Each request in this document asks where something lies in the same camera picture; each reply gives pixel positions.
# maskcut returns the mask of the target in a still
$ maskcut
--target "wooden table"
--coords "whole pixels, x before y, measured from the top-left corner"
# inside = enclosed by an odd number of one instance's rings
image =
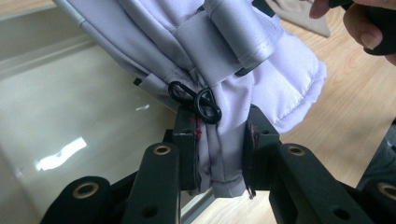
[[[0,16],[51,4],[6,0],[0,4]],[[310,148],[336,179],[355,187],[396,116],[396,67],[383,57],[365,54],[348,35],[343,14],[341,8],[328,13],[330,38],[282,21],[327,64],[328,79],[304,121],[281,140]],[[268,192],[258,192],[254,200],[246,194],[217,199],[194,223],[275,223],[275,219]]]

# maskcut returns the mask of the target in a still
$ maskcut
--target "lavender backpack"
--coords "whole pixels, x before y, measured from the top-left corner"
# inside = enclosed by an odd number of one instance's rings
[[[211,91],[216,109],[199,124],[201,181],[192,193],[212,188],[216,197],[240,196],[250,105],[285,133],[303,120],[327,76],[325,65],[283,30],[271,9],[264,13],[249,0],[54,2],[171,109],[182,101],[169,96],[169,85],[181,97],[186,88]],[[210,119],[220,111],[221,119]]]

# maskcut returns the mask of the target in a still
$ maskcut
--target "finger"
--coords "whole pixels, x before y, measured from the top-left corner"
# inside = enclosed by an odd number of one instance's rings
[[[329,0],[315,0],[309,11],[309,17],[319,19],[329,11]]]
[[[390,54],[385,56],[385,58],[387,58],[387,60],[392,63],[393,65],[396,66],[396,54]]]
[[[353,4],[344,15],[349,34],[361,45],[374,49],[382,41],[381,31],[367,18],[367,7]]]
[[[369,7],[384,7],[396,10],[396,0],[354,0],[354,2]]]

